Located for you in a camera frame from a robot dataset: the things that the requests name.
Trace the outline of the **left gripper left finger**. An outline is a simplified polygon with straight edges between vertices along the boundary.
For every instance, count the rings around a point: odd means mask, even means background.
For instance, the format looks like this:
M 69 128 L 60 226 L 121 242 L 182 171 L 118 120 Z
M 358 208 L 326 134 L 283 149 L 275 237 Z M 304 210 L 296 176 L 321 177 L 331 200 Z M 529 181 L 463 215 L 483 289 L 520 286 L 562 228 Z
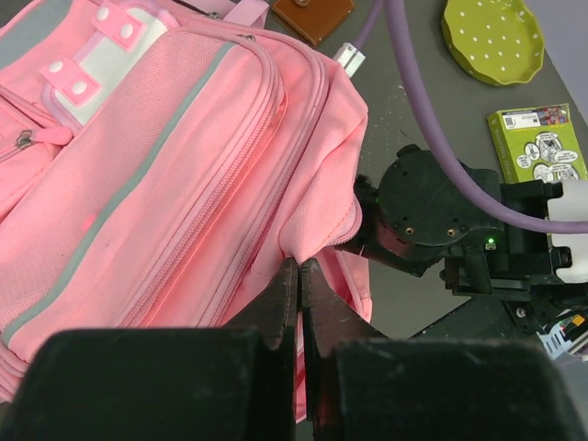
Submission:
M 291 440 L 298 267 L 218 328 L 50 337 L 8 410 L 12 440 Z

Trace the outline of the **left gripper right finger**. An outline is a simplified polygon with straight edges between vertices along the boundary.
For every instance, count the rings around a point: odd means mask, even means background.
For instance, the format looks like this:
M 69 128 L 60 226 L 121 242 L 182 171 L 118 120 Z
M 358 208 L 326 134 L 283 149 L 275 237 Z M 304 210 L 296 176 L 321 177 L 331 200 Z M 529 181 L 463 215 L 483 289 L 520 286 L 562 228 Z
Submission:
M 318 440 L 580 440 L 563 378 L 534 346 L 393 340 L 300 269 L 307 414 Z

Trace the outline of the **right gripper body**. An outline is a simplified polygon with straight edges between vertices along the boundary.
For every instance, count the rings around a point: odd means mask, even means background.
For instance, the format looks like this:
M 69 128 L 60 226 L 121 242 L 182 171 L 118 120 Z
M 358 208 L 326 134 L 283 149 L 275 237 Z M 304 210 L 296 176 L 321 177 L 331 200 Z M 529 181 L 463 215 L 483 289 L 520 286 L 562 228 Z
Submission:
M 377 187 L 358 175 L 354 192 L 361 226 L 340 250 L 416 277 L 442 259 L 469 277 L 488 275 L 485 244 L 501 223 L 457 189 L 430 151 L 404 146 Z

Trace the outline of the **green cartoon book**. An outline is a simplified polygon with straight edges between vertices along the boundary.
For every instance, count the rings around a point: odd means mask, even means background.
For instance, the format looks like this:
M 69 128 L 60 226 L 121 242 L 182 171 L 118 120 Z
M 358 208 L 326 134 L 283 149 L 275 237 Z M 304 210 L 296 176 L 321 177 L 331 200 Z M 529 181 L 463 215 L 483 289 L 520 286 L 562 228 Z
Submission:
M 587 178 L 567 103 L 499 110 L 487 122 L 505 183 Z

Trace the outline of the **pink student backpack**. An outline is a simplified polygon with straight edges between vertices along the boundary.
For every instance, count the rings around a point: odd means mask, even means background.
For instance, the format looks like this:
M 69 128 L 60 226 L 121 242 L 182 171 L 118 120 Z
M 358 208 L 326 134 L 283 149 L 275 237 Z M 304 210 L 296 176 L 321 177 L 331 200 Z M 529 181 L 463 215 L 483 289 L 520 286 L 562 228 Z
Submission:
M 33 1 L 1 29 L 1 400 L 69 329 L 228 322 L 316 259 L 372 315 L 368 106 L 335 60 L 172 1 Z

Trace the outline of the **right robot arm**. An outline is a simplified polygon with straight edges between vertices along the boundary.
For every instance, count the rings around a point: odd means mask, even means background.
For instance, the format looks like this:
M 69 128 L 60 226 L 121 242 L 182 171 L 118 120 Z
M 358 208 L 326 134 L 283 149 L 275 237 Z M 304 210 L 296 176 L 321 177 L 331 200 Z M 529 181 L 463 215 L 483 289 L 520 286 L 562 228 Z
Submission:
M 354 193 L 362 221 L 345 251 L 415 277 L 442 264 L 453 295 L 498 301 L 551 358 L 586 358 L 585 235 L 532 232 L 494 218 L 414 144 L 377 185 L 357 176 Z

